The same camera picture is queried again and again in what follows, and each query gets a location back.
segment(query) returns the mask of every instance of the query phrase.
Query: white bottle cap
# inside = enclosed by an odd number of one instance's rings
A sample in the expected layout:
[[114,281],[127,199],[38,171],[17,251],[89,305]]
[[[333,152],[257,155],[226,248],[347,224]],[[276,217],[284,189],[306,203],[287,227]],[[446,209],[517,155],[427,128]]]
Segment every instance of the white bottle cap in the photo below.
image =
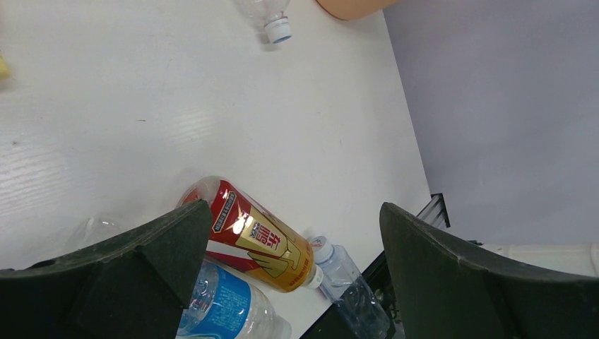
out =
[[315,263],[312,264],[312,270],[314,270],[312,279],[310,281],[306,279],[306,281],[304,281],[304,283],[302,284],[302,287],[305,287],[310,290],[315,290],[322,284],[322,280],[324,279],[324,272],[322,271],[322,268],[318,267]]
[[291,324],[289,321],[276,316],[275,318],[275,330],[273,331],[273,338],[275,339],[290,339],[291,338]]
[[278,44],[291,37],[291,26],[289,26],[289,19],[287,17],[269,23],[264,29],[266,30],[268,39],[273,44]]
[[310,238],[312,251],[314,252],[314,262],[316,264],[323,263],[330,259],[333,255],[333,245],[328,242],[326,237],[318,236]]

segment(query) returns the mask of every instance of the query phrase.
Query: white table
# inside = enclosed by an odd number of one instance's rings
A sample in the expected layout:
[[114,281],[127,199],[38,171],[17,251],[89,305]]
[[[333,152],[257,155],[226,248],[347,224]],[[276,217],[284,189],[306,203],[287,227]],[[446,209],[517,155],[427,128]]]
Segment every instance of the white table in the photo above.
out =
[[[63,254],[97,211],[152,220],[208,174],[366,268],[381,203],[429,200],[385,21],[287,14],[273,47],[232,0],[2,1],[0,268]],[[328,306],[265,292],[294,338]]]

